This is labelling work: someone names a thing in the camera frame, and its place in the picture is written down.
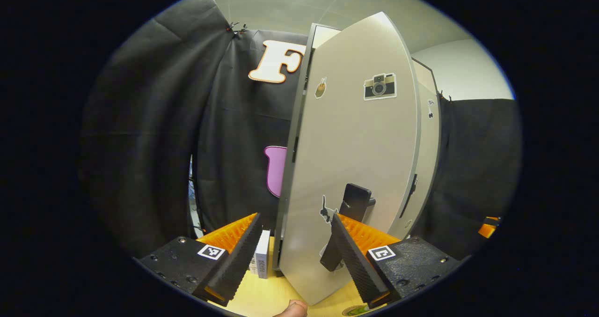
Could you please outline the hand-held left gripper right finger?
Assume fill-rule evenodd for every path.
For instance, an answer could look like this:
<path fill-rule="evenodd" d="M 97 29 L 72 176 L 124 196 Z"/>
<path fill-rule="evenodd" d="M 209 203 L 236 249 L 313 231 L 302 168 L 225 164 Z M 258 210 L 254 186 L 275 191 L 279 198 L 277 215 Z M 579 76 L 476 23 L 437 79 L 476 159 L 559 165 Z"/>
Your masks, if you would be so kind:
<path fill-rule="evenodd" d="M 336 213 L 331 236 L 362 301 L 369 308 L 403 304 L 443 282 L 463 266 L 423 238 L 397 240 Z"/>

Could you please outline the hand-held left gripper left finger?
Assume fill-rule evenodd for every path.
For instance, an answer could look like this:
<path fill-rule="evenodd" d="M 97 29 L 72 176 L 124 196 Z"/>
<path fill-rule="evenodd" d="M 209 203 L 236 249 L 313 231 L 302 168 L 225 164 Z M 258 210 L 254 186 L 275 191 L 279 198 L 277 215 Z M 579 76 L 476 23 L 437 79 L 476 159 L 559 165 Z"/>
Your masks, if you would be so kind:
<path fill-rule="evenodd" d="M 223 307 L 233 300 L 263 233 L 260 213 L 253 213 L 198 239 L 178 236 L 134 258 L 165 284 Z"/>

